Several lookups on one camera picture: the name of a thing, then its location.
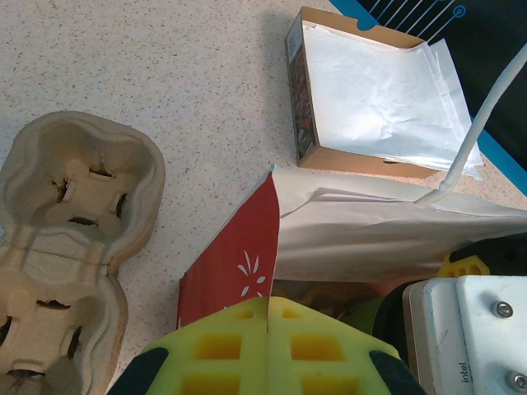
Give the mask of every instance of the white flower logo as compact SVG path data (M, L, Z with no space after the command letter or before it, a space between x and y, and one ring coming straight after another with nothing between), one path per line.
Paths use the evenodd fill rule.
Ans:
M257 255L256 256L256 260L254 261L254 265L253 265L253 270L251 271L251 265L250 265L250 259L249 259L249 255L247 254L247 251L244 251L245 253L245 261L247 261L247 267L243 266L243 265L238 265L238 268L247 276L247 277L251 277L253 274L256 274L256 272L258 271L258 266L259 266L259 256ZM265 281L265 276L260 276L258 277L258 279L256 280L256 283L257 284L261 284ZM245 296L247 295L247 292L249 292L249 288L250 286L246 286L242 291L241 291L241 296ZM262 297L263 295L260 294L259 292L256 292L256 295L258 295L259 297Z

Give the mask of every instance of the cardboard cup holder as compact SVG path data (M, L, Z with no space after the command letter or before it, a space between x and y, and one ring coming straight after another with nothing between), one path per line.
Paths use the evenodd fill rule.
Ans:
M23 128L0 172L0 393L104 393L128 307L116 276L153 231L156 145L74 112Z

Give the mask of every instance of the yellow foam piece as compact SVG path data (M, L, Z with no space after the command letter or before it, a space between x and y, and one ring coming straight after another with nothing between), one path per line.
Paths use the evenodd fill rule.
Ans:
M490 269L477 256L473 255L460 261L452 263L448 255L441 265L438 277L461 277L466 274L488 276Z
M370 360L390 345L287 299L255 298L152 343L148 395L389 395Z

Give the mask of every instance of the cardboard box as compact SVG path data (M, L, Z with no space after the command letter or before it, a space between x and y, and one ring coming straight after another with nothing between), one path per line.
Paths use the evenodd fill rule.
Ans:
M436 173L437 170L417 165L337 151L320 145L304 46L303 25L306 22L327 26L401 49L412 48L422 43L422 40L417 37L383 26L362 31L357 28L356 19L303 7L286 37L287 70L298 165L310 169L341 170L420 179Z

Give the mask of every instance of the speckled countertop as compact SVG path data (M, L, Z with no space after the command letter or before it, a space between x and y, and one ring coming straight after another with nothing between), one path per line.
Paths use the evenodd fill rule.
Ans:
M2 2L0 163L26 123L61 109L131 125L165 156L156 229L119 274L119 370L175 329L178 280L256 180L295 165L283 40L302 5L334 11L327 0ZM457 191L527 209L488 160L481 173Z

